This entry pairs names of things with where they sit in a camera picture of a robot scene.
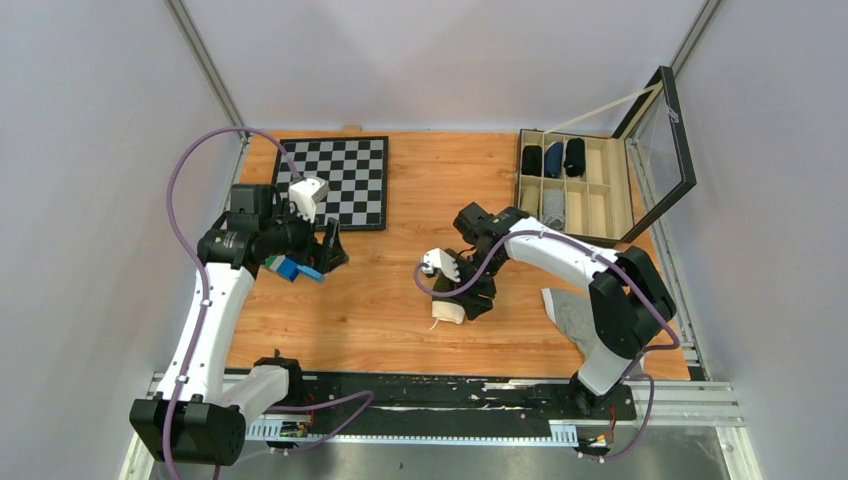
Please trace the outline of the green underwear white waistband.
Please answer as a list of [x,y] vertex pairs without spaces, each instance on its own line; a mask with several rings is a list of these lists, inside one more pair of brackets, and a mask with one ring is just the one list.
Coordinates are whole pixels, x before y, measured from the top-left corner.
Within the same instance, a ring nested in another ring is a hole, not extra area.
[[440,323],[461,325],[465,320],[463,307],[452,298],[436,299],[431,297],[431,316],[434,319],[430,329]]

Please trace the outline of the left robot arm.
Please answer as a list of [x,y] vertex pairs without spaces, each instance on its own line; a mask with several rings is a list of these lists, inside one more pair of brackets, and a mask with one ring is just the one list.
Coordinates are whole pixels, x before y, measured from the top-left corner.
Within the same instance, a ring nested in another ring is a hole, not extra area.
[[177,349],[150,399],[134,401],[129,421],[155,460],[230,466],[248,427],[270,407],[298,411],[306,400],[299,363],[262,357],[247,376],[225,388],[225,363],[236,323],[261,266],[282,261],[290,279],[316,282],[347,263],[339,223],[327,220],[317,239],[316,218],[327,181],[306,177],[286,193],[269,184],[235,184],[231,206],[187,251],[197,284]]

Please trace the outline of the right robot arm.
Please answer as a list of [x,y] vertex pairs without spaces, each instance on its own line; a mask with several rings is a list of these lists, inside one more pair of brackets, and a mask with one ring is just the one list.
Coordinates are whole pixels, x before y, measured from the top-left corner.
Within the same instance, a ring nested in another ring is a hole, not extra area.
[[596,417],[611,403],[611,392],[666,332],[674,350],[680,341],[670,322],[677,307],[650,256],[631,246],[620,252],[581,241],[545,226],[527,212],[507,207],[489,213],[476,203],[453,222],[471,251],[434,248],[413,273],[431,298],[436,321],[461,323],[490,311],[497,293],[495,276],[509,261],[536,267],[587,295],[575,320],[557,324],[564,334],[583,330],[591,343],[572,376],[573,408]]

